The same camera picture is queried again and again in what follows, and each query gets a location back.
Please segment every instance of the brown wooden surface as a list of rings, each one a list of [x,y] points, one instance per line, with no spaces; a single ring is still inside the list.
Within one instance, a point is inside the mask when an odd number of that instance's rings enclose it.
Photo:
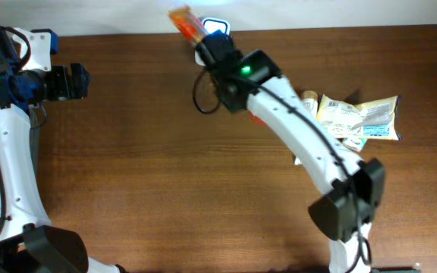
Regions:
[[[437,272],[437,26],[234,33],[298,89],[362,102],[402,95],[405,140],[371,140],[388,177],[371,233],[376,267]],[[198,113],[199,70],[177,35],[71,37],[53,64],[82,62],[89,97],[47,104],[38,183],[53,224],[130,271],[268,271],[327,265],[302,168],[246,112]]]

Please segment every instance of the food wrapper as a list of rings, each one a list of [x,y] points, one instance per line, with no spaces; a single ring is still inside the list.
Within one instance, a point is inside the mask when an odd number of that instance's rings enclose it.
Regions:
[[[355,152],[362,152],[363,147],[367,142],[366,138],[348,137],[341,142],[345,147],[354,150]]]
[[[401,140],[394,128],[399,96],[350,105],[323,95],[316,120],[336,138]]]
[[[301,100],[303,101],[304,108],[308,110],[316,120],[316,114],[318,113],[318,94],[315,91],[304,91],[301,93]]]

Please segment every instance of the blue part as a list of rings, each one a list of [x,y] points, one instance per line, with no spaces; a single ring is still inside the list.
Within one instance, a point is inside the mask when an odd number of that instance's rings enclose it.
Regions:
[[[212,23],[212,29],[210,29],[208,22]],[[224,34],[230,34],[230,30],[228,29],[228,23],[226,21],[207,18],[202,22],[202,24],[209,33],[214,33],[216,30],[220,30]]]
[[[20,98],[18,99],[11,91],[14,88],[18,91]],[[10,74],[0,76],[0,96],[2,101],[13,103],[23,111],[28,112],[28,101],[33,99],[34,90],[41,86],[38,82],[32,80],[26,75],[12,76]]]
[[[363,126],[363,135],[371,137],[384,137],[389,135],[388,124],[365,125]]]
[[[50,54],[55,55],[58,53],[58,35],[53,31],[50,34],[52,34],[52,41],[50,42]]]
[[[1,74],[0,75],[0,106],[2,108],[8,107],[11,103],[15,104],[18,108],[23,109],[24,111],[28,110],[28,92],[25,90],[24,93],[22,93],[22,98],[19,100],[16,98],[16,96],[11,92],[12,84],[10,84],[11,79],[14,79],[9,74]],[[18,81],[13,81],[16,83],[16,86],[20,87],[23,86]]]

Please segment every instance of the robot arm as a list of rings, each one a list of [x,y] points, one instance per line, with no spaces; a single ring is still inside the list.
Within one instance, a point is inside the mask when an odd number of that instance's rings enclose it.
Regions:
[[[370,272],[367,237],[383,194],[382,164],[376,159],[363,162],[328,135],[264,52],[244,57],[230,36],[206,33],[187,9],[172,11],[170,18],[195,45],[219,101],[230,112],[249,110],[264,121],[303,162],[324,195],[309,213],[329,238],[330,272]]]
[[[21,44],[22,58],[13,42]],[[90,76],[81,64],[51,66],[57,51],[51,30],[0,27],[0,272],[119,273],[87,256],[72,231],[52,227],[36,186],[30,154],[30,109],[43,101],[82,99]],[[26,249],[18,251],[24,244]]]

